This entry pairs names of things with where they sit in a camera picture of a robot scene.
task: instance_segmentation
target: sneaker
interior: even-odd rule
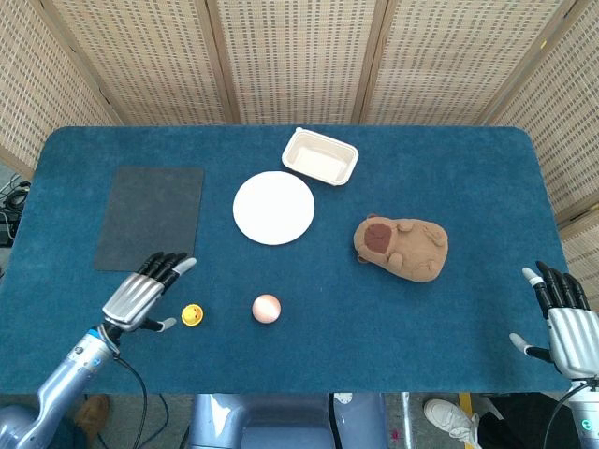
[[[106,395],[90,396],[75,414],[73,421],[83,430],[88,445],[91,444],[109,419],[109,397]]]
[[[467,442],[475,449],[478,445],[478,415],[472,419],[457,405],[446,400],[431,399],[424,404],[424,415],[435,427],[447,432],[451,438]]]

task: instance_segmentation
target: gray mat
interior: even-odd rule
[[[193,254],[203,179],[199,167],[119,167],[95,268],[135,271],[158,251]]]

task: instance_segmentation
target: cable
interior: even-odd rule
[[[18,185],[12,185],[12,183],[17,180],[17,178],[14,177],[14,175],[12,176],[12,178],[10,178],[10,181],[7,182],[6,184],[4,184],[4,186],[0,189],[0,200],[4,200],[4,198],[6,198],[8,196],[8,194],[10,194],[11,192],[13,192],[14,190],[16,190],[19,186]]]
[[[143,432],[143,425],[146,422],[146,412],[148,412],[148,391],[146,390],[146,384],[143,382],[143,379],[141,379],[141,376],[138,374],[137,371],[133,369],[131,365],[129,365],[124,359],[120,357],[114,357],[114,361],[119,365],[127,368],[131,372],[131,374],[135,376],[135,378],[138,380],[139,386],[141,387],[141,392],[143,393],[143,409],[141,410],[141,421],[139,422],[138,436],[136,437],[135,442],[133,443],[133,449],[139,449],[138,444],[139,440],[141,440],[141,432]]]
[[[4,200],[5,208],[14,213],[22,213],[29,192],[21,187],[13,189]]]
[[[187,442],[187,437],[189,437],[189,426],[187,426],[187,430],[183,433],[183,438],[179,443],[179,449],[185,449],[185,443]]]
[[[10,180],[9,180],[9,181],[8,181],[6,184],[4,184],[4,186],[3,186],[3,187],[0,189],[0,195],[5,195],[5,194],[3,194],[3,192],[4,192],[4,191],[5,191],[5,189],[6,189],[7,187],[9,187],[9,186],[10,186],[10,189],[11,189],[11,190],[12,190],[12,189],[14,189],[14,187],[12,186],[12,183],[13,183],[14,181],[16,181],[16,180],[17,180],[17,179],[18,179],[20,176],[21,176],[21,175],[20,175],[19,173],[14,173],[14,174],[13,174],[13,175],[10,177]]]
[[[595,386],[596,385],[596,381],[587,381],[584,384],[580,384],[574,390],[570,390],[565,395],[563,395],[563,398],[561,398],[558,401],[558,403],[556,404],[555,408],[553,409],[553,413],[551,414],[551,417],[549,418],[549,422],[547,424],[547,429],[545,430],[545,437],[543,438],[543,445],[541,446],[543,449],[547,449],[547,443],[548,443],[548,439],[549,439],[549,431],[551,430],[551,425],[553,424],[553,421],[555,420],[555,417],[558,415],[558,411],[560,410],[560,408],[573,395],[575,395],[579,391],[584,390],[589,385]]]
[[[2,210],[0,209],[0,213],[2,215],[4,215],[4,221],[7,223],[7,234],[8,234],[8,238],[11,240],[14,240],[15,238],[13,237],[12,234],[10,234],[10,224],[8,224],[8,217],[5,213],[2,212]]]
[[[333,434],[333,440],[335,441],[335,449],[343,449],[341,445],[341,436],[339,435],[339,429],[337,428],[337,419],[335,418],[335,397],[332,393],[329,393],[329,423],[330,431]]]
[[[163,424],[162,427],[160,427],[156,432],[154,432],[152,435],[150,435],[148,438],[146,438],[139,446],[139,449],[141,449],[143,446],[145,446],[151,440],[156,438],[160,434],[160,432],[162,432],[165,428],[167,428],[168,421],[170,419],[170,412],[168,410],[168,404],[167,404],[167,401],[165,400],[164,396],[162,396],[162,393],[160,393],[158,395],[158,397],[160,397],[160,399],[162,400],[162,404],[165,407],[165,414],[167,416],[165,419],[165,424]],[[106,442],[102,438],[102,435],[99,432],[97,434],[97,438],[100,440],[100,443],[102,444],[102,447],[104,447],[104,449],[109,449],[109,446],[106,444]]]
[[[154,432],[152,435],[150,435],[148,438],[146,438],[143,441],[143,443],[139,446],[139,449],[141,449],[148,442],[150,442],[151,440],[153,440],[154,438],[156,438],[160,434],[160,432],[162,432],[168,426],[168,420],[170,419],[170,413],[168,412],[167,402],[165,401],[164,396],[162,396],[162,393],[160,393],[158,395],[158,397],[160,398],[160,400],[162,400],[162,404],[165,406],[165,414],[167,416],[166,419],[165,419],[165,424],[163,424],[162,427],[160,427],[156,432]]]

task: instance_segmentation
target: white plate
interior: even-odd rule
[[[282,245],[306,232],[314,218],[314,197],[300,178],[265,171],[241,186],[233,201],[233,217],[249,239]]]

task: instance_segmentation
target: metal arm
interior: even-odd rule
[[[111,358],[118,357],[123,333],[137,328],[163,332],[176,323],[174,318],[157,322],[147,315],[164,292],[196,264],[193,257],[185,257],[185,253],[156,253],[121,284],[102,309],[104,324],[90,329],[37,390],[38,416],[31,419],[19,408],[0,410],[0,449],[48,447],[73,401]]]
[[[520,335],[509,338],[524,354],[553,363],[572,380],[573,388],[590,383],[570,399],[582,449],[599,449],[599,316],[591,311],[580,283],[570,274],[537,262],[542,276],[529,268],[522,273],[534,289],[547,320],[549,349],[532,346]]]

